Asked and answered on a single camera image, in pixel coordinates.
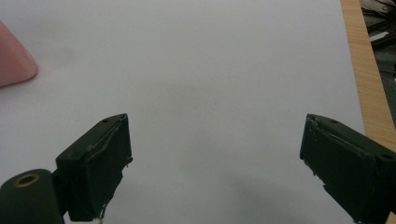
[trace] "cylindrical hole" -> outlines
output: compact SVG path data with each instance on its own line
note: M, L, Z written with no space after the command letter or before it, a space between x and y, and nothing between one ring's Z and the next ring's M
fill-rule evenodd
M393 157L388 155L388 154L382 154L382 157L387 159L387 160L393 160Z
M38 174L23 175L15 181L14 186L17 188L24 188L35 183L38 178L40 178L40 175Z

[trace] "dark object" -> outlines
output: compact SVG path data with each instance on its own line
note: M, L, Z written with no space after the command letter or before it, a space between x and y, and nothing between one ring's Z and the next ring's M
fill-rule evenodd
M367 26L367 32L370 34L372 31L376 31L378 29L387 27L389 25L391 25L393 23L393 21L381 21L379 23Z
M388 34L380 39L372 42L373 49L382 49L390 45L396 44L396 34Z
M379 12L379 11L375 11L375 10L371 10L371 9L367 9L364 7L361 7L361 12L363 13L364 16L372 16L372 17L377 17L380 19L386 19L387 15L385 13Z
M9 179L0 191L2 224L58 224L102 218L132 161L128 116L104 119L56 159L58 169L32 170Z
M300 158L359 223L385 223L396 211L396 153L346 125L307 115Z

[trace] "white table surface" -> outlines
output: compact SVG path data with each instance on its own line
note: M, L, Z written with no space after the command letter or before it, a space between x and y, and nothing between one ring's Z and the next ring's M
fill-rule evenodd
M307 113L363 132L338 1L3 0L0 20L39 66L0 89L1 183L128 113L105 223L352 223L299 159Z

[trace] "wooden surface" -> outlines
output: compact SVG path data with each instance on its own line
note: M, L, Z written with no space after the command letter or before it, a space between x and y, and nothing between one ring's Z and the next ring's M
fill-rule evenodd
M396 151L396 130L370 45L359 0L341 0L366 135ZM396 223L391 214L387 223Z

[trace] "pink object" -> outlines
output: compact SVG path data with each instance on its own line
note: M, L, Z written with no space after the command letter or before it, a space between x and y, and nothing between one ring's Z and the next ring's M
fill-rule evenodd
M35 59L0 21L0 87L28 80L36 73Z

